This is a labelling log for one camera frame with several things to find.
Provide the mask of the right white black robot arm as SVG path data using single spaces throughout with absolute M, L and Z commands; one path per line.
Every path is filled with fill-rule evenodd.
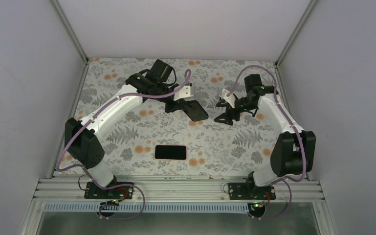
M 249 173 L 244 183 L 242 197 L 258 199 L 270 192 L 274 184 L 286 179 L 301 182 L 313 166 L 316 136 L 302 128 L 280 101 L 277 85 L 263 85 L 258 74 L 244 79 L 246 96 L 236 97 L 223 89 L 217 107 L 225 112 L 214 119 L 217 123 L 233 125 L 241 113 L 257 114 L 261 111 L 271 122 L 278 138 L 270 155 L 270 163 Z

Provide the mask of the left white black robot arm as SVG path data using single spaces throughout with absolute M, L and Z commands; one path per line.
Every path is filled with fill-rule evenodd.
M 148 99 L 165 103 L 167 113 L 188 110 L 192 97 L 189 82 L 192 71 L 187 69 L 182 84 L 166 81 L 175 69 L 157 59 L 150 69 L 132 74 L 108 101 L 80 120 L 70 118 L 65 123 L 65 146 L 57 160 L 56 170 L 64 172 L 80 167 L 97 186 L 104 198 L 111 198 L 119 185 L 104 161 L 105 151 L 100 140 L 127 112 Z

